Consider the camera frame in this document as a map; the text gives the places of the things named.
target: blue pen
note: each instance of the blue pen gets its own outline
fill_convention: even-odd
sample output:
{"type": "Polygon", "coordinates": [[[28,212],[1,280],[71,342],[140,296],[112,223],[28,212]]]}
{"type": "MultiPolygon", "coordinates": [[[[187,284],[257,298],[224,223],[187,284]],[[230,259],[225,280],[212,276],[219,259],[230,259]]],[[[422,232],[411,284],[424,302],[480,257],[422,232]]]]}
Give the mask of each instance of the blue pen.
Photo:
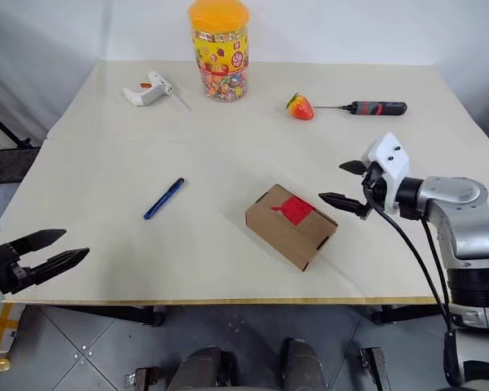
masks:
{"type": "Polygon", "coordinates": [[[145,220],[150,220],[152,216],[156,214],[156,212],[165,204],[166,201],[169,200],[169,198],[183,185],[185,180],[183,178],[178,179],[174,184],[169,188],[169,190],[166,191],[164,195],[161,196],[161,198],[156,201],[156,203],[148,210],[143,215],[143,218],[145,220]]]}

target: wooden table edge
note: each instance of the wooden table edge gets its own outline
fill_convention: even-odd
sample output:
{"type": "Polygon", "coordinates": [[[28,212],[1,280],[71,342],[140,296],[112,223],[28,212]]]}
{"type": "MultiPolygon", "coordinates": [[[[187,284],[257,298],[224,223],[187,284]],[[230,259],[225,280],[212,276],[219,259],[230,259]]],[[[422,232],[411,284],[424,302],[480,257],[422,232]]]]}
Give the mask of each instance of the wooden table edge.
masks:
{"type": "Polygon", "coordinates": [[[262,299],[203,299],[203,300],[137,300],[137,301],[75,301],[6,299],[4,302],[39,305],[231,305],[231,304],[434,304],[433,297],[307,297],[307,298],[262,298],[262,299]]]}

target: cardboard box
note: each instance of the cardboard box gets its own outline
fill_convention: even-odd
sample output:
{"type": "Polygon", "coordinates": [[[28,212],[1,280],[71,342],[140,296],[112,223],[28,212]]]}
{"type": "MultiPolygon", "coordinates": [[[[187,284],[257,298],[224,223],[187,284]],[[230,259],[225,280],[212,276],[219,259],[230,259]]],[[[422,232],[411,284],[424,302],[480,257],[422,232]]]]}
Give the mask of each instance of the cardboard box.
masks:
{"type": "Polygon", "coordinates": [[[302,271],[337,230],[335,221],[281,185],[246,211],[246,225],[302,271]]]}

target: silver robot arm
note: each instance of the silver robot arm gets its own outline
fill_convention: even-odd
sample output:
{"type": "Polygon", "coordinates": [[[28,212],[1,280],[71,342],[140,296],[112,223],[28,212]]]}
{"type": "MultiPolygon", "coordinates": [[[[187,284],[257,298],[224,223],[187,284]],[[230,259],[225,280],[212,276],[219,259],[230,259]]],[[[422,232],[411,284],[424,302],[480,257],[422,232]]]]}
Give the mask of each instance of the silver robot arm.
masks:
{"type": "Polygon", "coordinates": [[[379,138],[361,160],[340,165],[363,175],[367,204],[337,193],[319,194],[328,204],[365,219],[383,213],[425,219],[437,228],[451,290],[444,370],[452,385],[489,380],[489,206],[487,189],[467,178],[409,178],[409,158],[391,133],[379,138]]]}

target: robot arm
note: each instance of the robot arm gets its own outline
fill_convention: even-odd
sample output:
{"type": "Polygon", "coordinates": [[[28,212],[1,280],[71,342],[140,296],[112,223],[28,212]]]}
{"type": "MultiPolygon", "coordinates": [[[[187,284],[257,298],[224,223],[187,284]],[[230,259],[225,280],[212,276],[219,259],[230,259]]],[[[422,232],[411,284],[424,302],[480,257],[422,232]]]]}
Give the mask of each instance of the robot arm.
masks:
{"type": "Polygon", "coordinates": [[[472,379],[489,380],[489,207],[487,189],[467,178],[409,178],[409,159],[398,139],[386,134],[364,153],[362,160],[340,165],[363,175],[364,194],[372,203],[361,204],[337,193],[319,194],[328,204],[365,219],[373,206],[380,212],[425,219],[436,226],[447,285],[451,290],[448,325],[466,327],[448,331],[444,367],[450,384],[472,379]]]}
{"type": "Polygon", "coordinates": [[[34,268],[18,265],[20,257],[53,244],[66,230],[42,230],[0,245],[0,301],[7,293],[17,293],[72,269],[89,253],[88,248],[68,250],[34,268]]]}

